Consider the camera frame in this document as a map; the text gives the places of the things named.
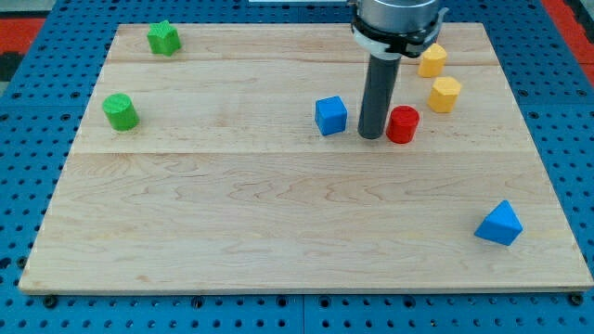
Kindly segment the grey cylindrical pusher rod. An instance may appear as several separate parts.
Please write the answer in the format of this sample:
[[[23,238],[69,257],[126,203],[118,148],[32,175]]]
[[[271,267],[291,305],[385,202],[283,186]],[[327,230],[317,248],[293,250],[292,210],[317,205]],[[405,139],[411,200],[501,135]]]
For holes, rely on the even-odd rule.
[[[391,103],[400,58],[384,60],[369,56],[357,131],[365,139],[382,136]]]

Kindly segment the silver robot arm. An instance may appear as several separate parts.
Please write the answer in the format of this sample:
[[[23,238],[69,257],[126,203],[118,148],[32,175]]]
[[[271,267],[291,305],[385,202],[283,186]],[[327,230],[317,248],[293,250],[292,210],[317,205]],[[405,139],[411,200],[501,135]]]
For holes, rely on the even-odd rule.
[[[368,51],[360,136],[383,135],[401,58],[417,58],[434,44],[448,11],[440,0],[354,1],[351,31]]]

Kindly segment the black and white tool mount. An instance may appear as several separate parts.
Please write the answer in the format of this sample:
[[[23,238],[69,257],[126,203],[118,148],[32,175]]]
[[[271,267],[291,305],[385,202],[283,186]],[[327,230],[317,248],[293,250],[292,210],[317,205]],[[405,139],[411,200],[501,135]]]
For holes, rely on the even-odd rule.
[[[355,15],[351,31],[355,41],[375,58],[418,58],[437,41],[448,11],[447,7],[440,9],[434,19],[416,32],[379,31]]]

